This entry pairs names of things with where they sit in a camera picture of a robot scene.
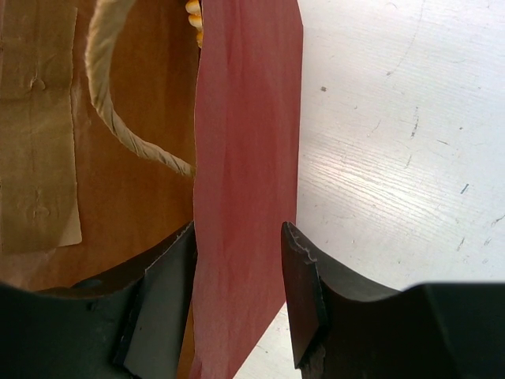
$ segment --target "yellow object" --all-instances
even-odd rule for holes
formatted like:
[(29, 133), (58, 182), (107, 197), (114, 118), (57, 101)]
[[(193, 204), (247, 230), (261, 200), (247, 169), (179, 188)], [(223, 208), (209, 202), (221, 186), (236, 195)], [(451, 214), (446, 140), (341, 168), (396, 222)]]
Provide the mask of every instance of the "yellow object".
[(186, 12), (189, 13), (189, 23), (198, 31), (196, 34), (196, 43), (198, 43), (199, 48), (202, 48), (202, 42), (204, 40), (204, 21), (202, 19), (200, 2), (198, 0), (189, 0), (186, 3)]

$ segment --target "white table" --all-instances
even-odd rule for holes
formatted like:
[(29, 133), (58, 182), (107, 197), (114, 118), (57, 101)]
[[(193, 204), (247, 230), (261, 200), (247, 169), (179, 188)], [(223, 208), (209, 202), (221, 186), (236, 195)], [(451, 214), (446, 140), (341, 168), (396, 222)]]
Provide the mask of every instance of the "white table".
[[(298, 227), (390, 287), (505, 280), (505, 2), (300, 7)], [(283, 312), (237, 378), (300, 377)]]

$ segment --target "scuff mark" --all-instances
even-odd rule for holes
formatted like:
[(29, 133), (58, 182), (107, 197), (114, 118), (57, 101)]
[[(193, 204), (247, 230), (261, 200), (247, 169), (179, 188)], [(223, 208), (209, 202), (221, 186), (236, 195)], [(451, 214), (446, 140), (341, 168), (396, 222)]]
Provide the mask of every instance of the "scuff mark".
[(424, 14), (425, 14), (425, 3), (426, 3), (426, 0), (423, 0), (423, 2), (421, 3), (421, 11), (419, 12), (419, 19), (417, 19), (416, 31), (414, 32), (413, 37), (410, 40), (409, 46), (405, 50), (405, 54), (403, 54), (402, 58), (398, 62), (398, 65), (396, 65), (396, 67), (392, 71), (388, 71), (386, 73), (387, 77), (390, 77), (392, 74), (394, 74), (396, 72), (396, 70), (402, 65), (403, 61), (405, 61), (405, 59), (407, 58), (407, 55), (409, 55), (410, 49), (412, 48), (413, 42), (416, 40), (417, 34), (419, 32), (419, 28), (421, 27), (421, 21), (423, 19)]
[(460, 194), (461, 194), (461, 195), (463, 195), (463, 194), (466, 192), (466, 190), (468, 189), (468, 187), (469, 187), (469, 183), (466, 183), (465, 188), (463, 188), (463, 189), (461, 190)]
[(410, 134), (410, 138), (414, 138), (417, 133), (417, 128), (419, 127), (419, 107), (416, 107), (416, 111), (413, 114), (414, 121), (416, 122), (413, 126), (412, 133)]
[(465, 243), (465, 237), (463, 237), (463, 239), (459, 243), (458, 248), (456, 249), (456, 251), (459, 251), (461, 249), (461, 246), (463, 246), (463, 243)]
[(500, 218), (494, 220), (492, 223), (491, 223), (491, 227), (494, 227), (497, 223), (499, 223), (501, 220), (505, 219), (505, 215), (501, 216)]
[(412, 160), (412, 154), (410, 154), (409, 160), (407, 160), (407, 164), (405, 165), (405, 168), (407, 168), (410, 165), (411, 160)]
[(373, 132), (375, 132), (379, 128), (381, 122), (382, 120), (379, 120), (379, 122), (377, 122), (377, 126), (373, 128), (372, 131), (366, 135), (366, 137), (370, 137), (373, 134)]

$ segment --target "bag handle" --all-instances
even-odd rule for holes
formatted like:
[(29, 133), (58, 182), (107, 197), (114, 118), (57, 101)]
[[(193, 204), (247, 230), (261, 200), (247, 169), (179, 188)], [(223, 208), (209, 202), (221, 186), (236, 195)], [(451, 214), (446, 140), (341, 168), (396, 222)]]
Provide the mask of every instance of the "bag handle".
[(93, 107), (114, 136), (141, 158), (161, 162), (177, 173), (194, 177), (195, 167), (166, 152), (156, 144), (144, 141), (132, 132), (114, 110), (110, 97), (110, 64), (119, 33), (135, 0), (98, 0), (89, 25), (85, 53), (86, 72)]

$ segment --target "red panel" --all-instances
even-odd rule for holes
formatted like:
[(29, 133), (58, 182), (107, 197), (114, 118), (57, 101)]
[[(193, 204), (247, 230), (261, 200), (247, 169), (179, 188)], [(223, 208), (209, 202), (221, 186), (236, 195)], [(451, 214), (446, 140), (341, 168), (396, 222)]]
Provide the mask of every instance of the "red panel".
[(284, 302), (280, 229), (296, 214), (301, 51), (296, 0), (204, 0), (192, 379), (232, 378)]

